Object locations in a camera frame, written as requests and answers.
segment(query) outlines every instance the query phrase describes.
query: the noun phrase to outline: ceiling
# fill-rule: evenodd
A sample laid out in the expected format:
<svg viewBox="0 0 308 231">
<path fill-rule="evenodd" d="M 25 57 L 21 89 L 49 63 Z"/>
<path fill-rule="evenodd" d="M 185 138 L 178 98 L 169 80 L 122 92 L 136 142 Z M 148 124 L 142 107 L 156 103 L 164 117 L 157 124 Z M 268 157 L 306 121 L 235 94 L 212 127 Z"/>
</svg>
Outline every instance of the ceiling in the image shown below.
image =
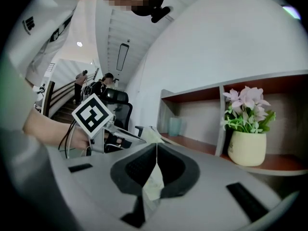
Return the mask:
<svg viewBox="0 0 308 231">
<path fill-rule="evenodd" d="M 120 84 L 126 85 L 159 35 L 195 1 L 164 0 L 163 7 L 172 6 L 173 10 L 153 24 L 149 16 L 140 17 L 133 12 L 120 11 L 103 0 L 81 0 L 73 16 L 68 39 L 53 62 L 59 58 L 94 62 L 101 67 L 103 74 L 111 72 Z M 77 46 L 78 41 L 83 43 L 83 47 Z M 117 71 L 122 43 L 128 44 L 129 50 L 123 70 Z"/>
</svg>

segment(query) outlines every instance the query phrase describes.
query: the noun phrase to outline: wooden shelf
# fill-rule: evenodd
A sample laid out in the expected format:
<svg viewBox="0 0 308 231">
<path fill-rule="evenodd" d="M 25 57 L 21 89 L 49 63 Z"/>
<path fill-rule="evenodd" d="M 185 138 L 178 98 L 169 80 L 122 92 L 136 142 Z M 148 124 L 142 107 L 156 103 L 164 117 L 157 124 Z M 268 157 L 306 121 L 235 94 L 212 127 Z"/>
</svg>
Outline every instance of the wooden shelf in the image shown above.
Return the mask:
<svg viewBox="0 0 308 231">
<path fill-rule="evenodd" d="M 206 154 L 215 155 L 216 146 L 205 142 L 196 141 L 184 136 L 169 136 L 167 133 L 162 133 L 162 139 L 175 145 L 181 145 L 195 151 L 203 152 Z"/>
<path fill-rule="evenodd" d="M 283 76 L 233 83 L 224 85 L 224 89 L 226 92 L 229 92 L 231 89 L 241 91 L 245 86 L 248 86 L 250 88 L 262 88 L 263 94 L 292 93 L 307 81 L 308 75 Z"/>
<path fill-rule="evenodd" d="M 212 87 L 203 90 L 196 90 L 182 94 L 174 94 L 169 97 L 162 98 L 173 103 L 188 103 L 204 100 L 214 100 L 220 98 L 219 87 Z"/>
<path fill-rule="evenodd" d="M 222 154 L 220 157 L 233 162 L 227 154 Z M 264 162 L 259 166 L 244 167 L 238 165 L 238 167 L 251 173 L 275 176 L 296 176 L 308 173 L 308 165 L 290 154 L 266 154 Z"/>
</svg>

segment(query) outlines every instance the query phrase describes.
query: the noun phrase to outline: black and white marker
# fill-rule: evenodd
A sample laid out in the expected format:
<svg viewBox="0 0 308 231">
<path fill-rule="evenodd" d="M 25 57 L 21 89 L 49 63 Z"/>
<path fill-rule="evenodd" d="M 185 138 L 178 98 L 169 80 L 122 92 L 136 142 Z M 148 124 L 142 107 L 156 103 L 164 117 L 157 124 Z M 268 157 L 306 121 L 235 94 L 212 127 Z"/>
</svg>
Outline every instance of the black and white marker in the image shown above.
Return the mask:
<svg viewBox="0 0 308 231">
<path fill-rule="evenodd" d="M 92 139 L 114 115 L 96 94 L 92 94 L 72 112 L 72 116 Z"/>
</svg>

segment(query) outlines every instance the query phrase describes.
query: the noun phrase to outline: white flower pot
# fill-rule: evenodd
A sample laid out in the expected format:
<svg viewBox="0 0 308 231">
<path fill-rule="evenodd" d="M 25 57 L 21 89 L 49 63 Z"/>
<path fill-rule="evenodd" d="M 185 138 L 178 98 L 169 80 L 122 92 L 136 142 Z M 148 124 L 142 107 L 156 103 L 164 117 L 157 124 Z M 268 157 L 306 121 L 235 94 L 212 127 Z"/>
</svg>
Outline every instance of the white flower pot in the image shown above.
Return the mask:
<svg viewBox="0 0 308 231">
<path fill-rule="evenodd" d="M 234 131 L 228 147 L 228 155 L 238 165 L 259 166 L 266 154 L 265 133 L 242 133 Z"/>
</svg>

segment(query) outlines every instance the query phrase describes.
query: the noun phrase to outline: stair railing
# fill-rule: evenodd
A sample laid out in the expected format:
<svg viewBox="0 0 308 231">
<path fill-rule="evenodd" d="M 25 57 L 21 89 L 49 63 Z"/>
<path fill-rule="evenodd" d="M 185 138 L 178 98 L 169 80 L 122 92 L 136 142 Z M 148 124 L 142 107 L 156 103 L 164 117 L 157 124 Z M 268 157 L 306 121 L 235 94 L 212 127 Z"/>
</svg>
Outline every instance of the stair railing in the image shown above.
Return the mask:
<svg viewBox="0 0 308 231">
<path fill-rule="evenodd" d="M 92 78 L 95 74 L 89 75 L 88 79 Z M 50 81 L 46 90 L 45 94 L 45 102 L 42 109 L 42 114 L 44 116 L 49 116 L 50 109 L 59 102 L 63 97 L 71 93 L 75 89 L 75 81 L 73 80 L 70 83 L 56 89 L 54 89 L 55 83 L 53 81 Z"/>
</svg>

